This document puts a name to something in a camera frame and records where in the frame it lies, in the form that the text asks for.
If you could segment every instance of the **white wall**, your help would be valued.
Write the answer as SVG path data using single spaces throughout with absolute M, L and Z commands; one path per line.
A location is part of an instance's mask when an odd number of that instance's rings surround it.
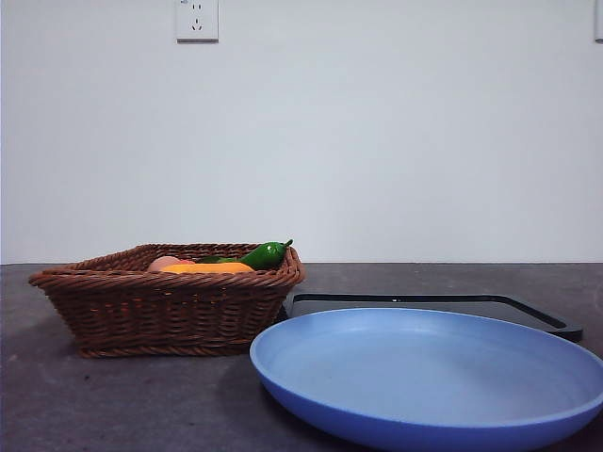
M 5 0 L 3 262 L 603 260 L 592 0 Z

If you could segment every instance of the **blue plate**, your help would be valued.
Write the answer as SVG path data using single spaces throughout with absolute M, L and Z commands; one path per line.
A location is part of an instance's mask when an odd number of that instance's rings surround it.
M 303 315 L 259 334 L 251 358 L 301 419 L 385 450 L 531 450 L 578 431 L 603 404 L 603 362 L 593 353 L 473 315 Z

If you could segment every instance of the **basket rim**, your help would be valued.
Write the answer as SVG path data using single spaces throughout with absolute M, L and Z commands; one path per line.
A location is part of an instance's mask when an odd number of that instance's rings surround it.
M 127 256 L 136 251 L 156 247 L 182 248 L 202 246 L 214 248 L 243 248 L 253 247 L 257 244 L 164 244 L 153 243 L 138 245 L 129 250 L 107 254 L 105 256 L 87 259 L 81 262 L 52 266 L 30 276 L 29 283 L 42 289 L 70 286 L 79 290 L 98 290 L 100 288 L 142 288 L 142 287 L 278 287 L 292 286 L 300 283 L 305 278 L 305 271 L 300 258 L 293 247 L 287 247 L 285 259 L 281 266 L 272 270 L 255 270 L 240 273 L 168 273 L 162 271 L 144 270 L 94 270 L 77 269 L 79 266 L 93 266 L 101 264 L 107 259 Z

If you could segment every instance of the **plate rim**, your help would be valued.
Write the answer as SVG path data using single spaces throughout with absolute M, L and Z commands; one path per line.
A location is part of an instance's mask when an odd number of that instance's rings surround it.
M 354 409 L 351 409 L 351 408 L 345 407 L 345 406 L 338 406 L 333 403 L 327 403 L 325 401 L 319 400 L 316 397 L 308 395 L 304 392 L 289 389 L 286 387 L 285 384 L 283 384 L 281 381 L 279 381 L 278 378 L 275 379 L 273 377 L 273 375 L 271 375 L 271 373 L 268 371 L 268 369 L 263 364 L 261 364 L 261 360 L 257 356 L 257 348 L 258 348 L 259 343 L 261 341 L 265 340 L 264 338 L 268 334 L 270 334 L 270 331 L 273 331 L 273 330 L 276 330 L 279 328 L 283 328 L 283 325 L 287 324 L 287 322 L 303 322 L 304 321 L 303 319 L 308 316 L 343 315 L 347 311 L 355 311 L 355 312 L 356 311 L 371 311 L 371 312 L 381 311 L 381 312 L 388 312 L 388 313 L 398 311 L 397 315 L 399 315 L 399 312 L 412 312 L 413 314 L 419 315 L 419 316 L 421 316 L 421 315 L 462 316 L 462 317 L 473 317 L 471 321 L 476 321 L 476 322 L 485 322 L 485 323 L 492 322 L 492 323 L 503 324 L 504 328 L 511 328 L 511 329 L 516 328 L 516 329 L 528 331 L 530 334 L 536 334 L 536 335 L 540 335 L 541 337 L 546 337 L 547 338 L 546 340 L 562 341 L 563 343 L 565 343 L 565 345 L 567 347 L 573 347 L 574 350 L 576 350 L 578 353 L 582 353 L 582 354 L 586 355 L 588 358 L 592 359 L 595 363 L 598 363 L 599 367 L 601 368 L 601 372 L 603 372 L 603 360 L 601 360 L 601 358 L 599 358 L 591 350 L 589 350 L 585 347 L 582 347 L 578 344 L 575 344 L 567 339 L 564 339 L 562 337 L 559 337 L 559 336 L 556 336 L 549 332 L 546 332 L 546 331 L 540 331 L 540 330 L 537 330 L 537 329 L 534 329 L 531 327 L 527 327 L 524 325 L 519 325 L 519 324 L 516 324 L 513 322 L 508 322 L 506 320 L 499 320 L 499 319 L 495 319 L 495 318 L 491 318 L 491 317 L 483 317 L 480 315 L 469 315 L 469 314 L 451 313 L 451 312 L 436 311 L 436 310 L 429 310 L 429 309 L 413 309 L 413 308 L 401 308 L 401 307 L 400 308 L 351 308 L 351 309 L 340 309 L 340 310 L 332 310 L 332 311 L 321 311 L 321 312 L 317 312 L 317 313 L 311 313 L 311 314 L 300 315 L 297 317 L 289 318 L 289 319 L 279 322 L 275 325 L 272 325 L 269 328 L 260 332 L 252 341 L 252 345 L 250 347 L 250 358 L 251 358 L 251 361 L 252 361 L 253 366 L 255 367 L 256 371 L 263 378 L 269 380 L 269 382 L 271 384 L 278 386 L 281 390 L 286 391 L 290 394 L 293 394 L 294 396 L 298 396 L 303 399 L 306 399 L 312 403 L 322 405 L 323 407 L 329 408 L 331 410 L 335 410 L 335 411 L 339 411 L 339 412 L 347 412 L 350 414 L 362 416 L 362 417 L 369 418 L 369 419 L 379 420 L 379 421 L 386 421 L 386 422 L 405 424 L 405 425 L 417 426 L 417 427 L 472 428 L 472 429 L 521 428 L 521 427 L 532 426 L 534 424 L 545 424 L 545 423 L 562 421 L 563 419 L 571 418 L 576 415 L 580 415 L 585 412 L 589 412 L 590 410 L 595 409 L 597 406 L 603 405 L 603 387 L 602 387 L 599 395 L 586 403 L 578 405 L 577 407 L 571 408 L 569 410 L 564 410 L 562 412 L 554 412 L 552 414 L 546 414 L 543 416 L 523 417 L 523 418 L 520 418 L 517 420 L 501 421 L 501 422 L 466 422 L 466 423 L 462 423 L 462 422 L 461 423 L 430 422 L 430 423 L 426 423 L 426 422 L 407 421 L 404 419 L 397 419 L 397 418 L 393 418 L 393 417 L 389 417 L 389 416 L 380 416 L 380 415 L 376 415 L 374 413 L 362 412 L 362 411 L 354 410 Z

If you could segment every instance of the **dark table surface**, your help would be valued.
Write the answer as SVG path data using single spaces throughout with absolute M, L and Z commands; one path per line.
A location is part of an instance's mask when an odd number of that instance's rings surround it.
M 80 358 L 41 290 L 2 266 L 2 450 L 361 451 L 262 388 L 249 355 Z M 603 264 L 306 264 L 294 292 L 500 294 L 567 317 L 603 357 Z M 603 450 L 603 414 L 541 452 Z

